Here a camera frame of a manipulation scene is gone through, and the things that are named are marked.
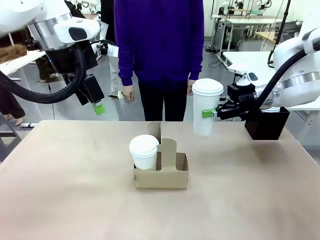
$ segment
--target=paper cup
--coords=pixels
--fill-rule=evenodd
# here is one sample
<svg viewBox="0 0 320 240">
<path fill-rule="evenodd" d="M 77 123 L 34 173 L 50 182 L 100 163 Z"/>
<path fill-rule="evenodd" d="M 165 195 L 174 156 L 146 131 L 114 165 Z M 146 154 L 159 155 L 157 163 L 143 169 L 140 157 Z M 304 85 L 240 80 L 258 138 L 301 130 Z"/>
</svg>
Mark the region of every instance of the paper cup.
<svg viewBox="0 0 320 240">
<path fill-rule="evenodd" d="M 203 111 L 218 107 L 224 86 L 213 79 L 203 78 L 195 81 L 193 91 L 193 130 L 197 135 L 209 136 L 213 130 L 214 117 L 203 118 Z"/>
<path fill-rule="evenodd" d="M 156 170 L 159 141 L 152 135 L 139 135 L 131 140 L 129 151 L 137 169 Z"/>
</svg>

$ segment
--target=person's hand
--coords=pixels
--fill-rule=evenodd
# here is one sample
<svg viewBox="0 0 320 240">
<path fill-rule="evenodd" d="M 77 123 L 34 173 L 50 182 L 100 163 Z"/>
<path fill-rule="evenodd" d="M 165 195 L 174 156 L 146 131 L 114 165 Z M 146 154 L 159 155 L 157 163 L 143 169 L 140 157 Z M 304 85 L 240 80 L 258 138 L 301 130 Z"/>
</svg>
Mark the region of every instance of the person's hand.
<svg viewBox="0 0 320 240">
<path fill-rule="evenodd" d="M 193 86 L 193 84 L 195 84 L 195 80 L 190 80 L 190 79 L 188 79 L 188 92 L 187 92 L 187 94 L 189 95 L 189 96 L 192 96 L 194 93 L 192 92 L 192 86 Z"/>
<path fill-rule="evenodd" d="M 135 100 L 135 89 L 133 85 L 123 86 L 122 94 L 129 101 L 133 102 Z"/>
</svg>

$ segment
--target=black container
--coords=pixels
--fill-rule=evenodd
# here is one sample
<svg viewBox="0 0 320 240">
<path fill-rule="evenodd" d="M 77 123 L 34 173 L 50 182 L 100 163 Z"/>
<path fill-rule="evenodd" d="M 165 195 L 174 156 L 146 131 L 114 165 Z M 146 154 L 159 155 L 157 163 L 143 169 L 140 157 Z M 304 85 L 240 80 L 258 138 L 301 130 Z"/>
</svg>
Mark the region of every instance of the black container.
<svg viewBox="0 0 320 240">
<path fill-rule="evenodd" d="M 257 111 L 248 116 L 244 126 L 253 140 L 278 140 L 289 114 L 284 107 L 280 112 Z"/>
</svg>

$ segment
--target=gray floor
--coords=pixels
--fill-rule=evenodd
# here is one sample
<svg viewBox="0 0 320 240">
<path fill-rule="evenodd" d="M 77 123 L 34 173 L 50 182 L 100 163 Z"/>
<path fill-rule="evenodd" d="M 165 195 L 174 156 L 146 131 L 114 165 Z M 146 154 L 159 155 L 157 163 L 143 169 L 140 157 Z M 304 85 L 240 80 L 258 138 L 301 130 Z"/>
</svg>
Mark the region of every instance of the gray floor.
<svg viewBox="0 0 320 240">
<path fill-rule="evenodd" d="M 211 54 L 203 51 L 203 63 L 202 72 L 200 78 L 212 78 L 221 82 L 224 89 L 227 89 L 227 85 L 232 83 L 233 74 L 226 70 L 223 64 L 219 65 L 218 59 L 215 54 Z M 111 88 L 109 59 L 107 56 L 103 56 L 99 60 L 99 65 L 89 72 L 93 73 L 105 96 Z M 49 93 L 48 84 L 40 83 L 39 71 L 37 66 L 29 64 L 23 68 L 28 80 L 28 85 L 32 91 Z M 127 102 L 125 99 L 113 99 L 106 97 L 103 100 L 103 104 L 106 107 L 106 113 L 97 116 L 90 104 L 81 106 L 77 97 L 74 95 L 69 99 L 52 105 L 38 104 L 27 102 L 23 99 L 18 99 L 22 107 L 26 111 L 25 122 L 37 123 L 41 120 L 52 120 L 53 109 L 56 120 L 99 120 L 99 121 L 143 121 L 144 114 L 140 100 L 140 93 L 138 88 L 138 80 L 133 78 L 133 84 L 135 88 L 135 101 Z M 65 86 L 65 83 L 61 78 L 58 78 L 55 82 L 50 83 L 53 92 L 56 92 Z M 187 108 L 185 113 L 185 121 L 193 120 L 193 97 L 188 96 Z M 293 134 L 297 136 L 299 130 L 302 127 L 304 121 L 296 114 L 291 113 L 287 121 L 286 127 Z M 306 139 L 301 142 L 305 149 L 317 160 L 320 159 L 320 134 L 319 134 L 320 120 L 315 122 L 311 127 Z M 25 131 L 25 129 L 17 128 L 17 131 Z"/>
</svg>

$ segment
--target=person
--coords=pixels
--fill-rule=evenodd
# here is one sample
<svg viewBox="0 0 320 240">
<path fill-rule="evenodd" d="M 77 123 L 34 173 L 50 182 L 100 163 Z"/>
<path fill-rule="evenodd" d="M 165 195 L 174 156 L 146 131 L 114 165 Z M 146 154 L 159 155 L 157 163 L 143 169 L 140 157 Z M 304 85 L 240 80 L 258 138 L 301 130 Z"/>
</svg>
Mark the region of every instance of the person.
<svg viewBox="0 0 320 240">
<path fill-rule="evenodd" d="M 101 35 L 100 39 L 106 39 L 116 44 L 114 0 L 101 0 Z M 122 91 L 118 68 L 119 59 L 109 56 L 111 91 L 109 97 L 118 97 Z"/>
<path fill-rule="evenodd" d="M 138 78 L 146 121 L 183 121 L 187 93 L 202 70 L 202 0 L 115 0 L 115 36 L 123 95 L 135 100 Z"/>
<path fill-rule="evenodd" d="M 0 113 L 2 113 L 7 120 L 15 118 L 16 126 L 24 122 L 24 116 L 26 115 L 15 96 L 2 85 L 0 85 Z"/>
</svg>

